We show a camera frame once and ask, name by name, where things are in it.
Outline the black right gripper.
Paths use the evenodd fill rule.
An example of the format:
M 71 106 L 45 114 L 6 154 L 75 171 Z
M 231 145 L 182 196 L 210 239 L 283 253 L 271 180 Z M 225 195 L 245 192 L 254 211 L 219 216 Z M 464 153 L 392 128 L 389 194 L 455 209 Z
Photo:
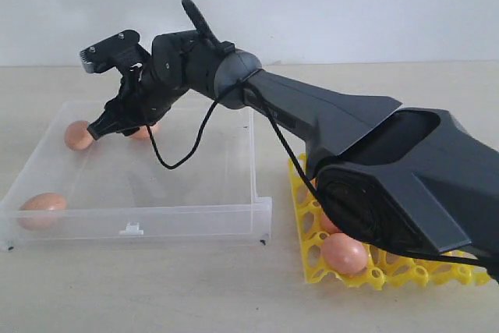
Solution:
M 144 125 L 159 121 L 188 90 L 214 100 L 216 73 L 236 48 L 232 42 L 187 30 L 156 36 L 150 53 L 137 43 L 129 52 L 135 62 L 115 60 L 122 73 L 119 92 L 87 127 L 95 140 L 113 133 L 144 137 Z

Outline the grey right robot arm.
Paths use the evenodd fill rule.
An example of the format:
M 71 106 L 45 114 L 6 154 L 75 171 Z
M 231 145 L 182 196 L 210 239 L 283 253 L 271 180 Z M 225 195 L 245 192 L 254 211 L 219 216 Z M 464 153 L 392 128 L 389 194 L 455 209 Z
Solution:
M 89 125 L 94 139 L 152 126 L 189 90 L 250 107 L 306 145 L 296 170 L 326 215 L 354 239 L 422 260 L 498 276 L 498 152 L 448 111 L 387 96 L 342 94 L 264 70 L 233 43 L 195 30 L 155 37 L 124 30 L 80 53 L 84 69 L 117 69 L 119 92 Z

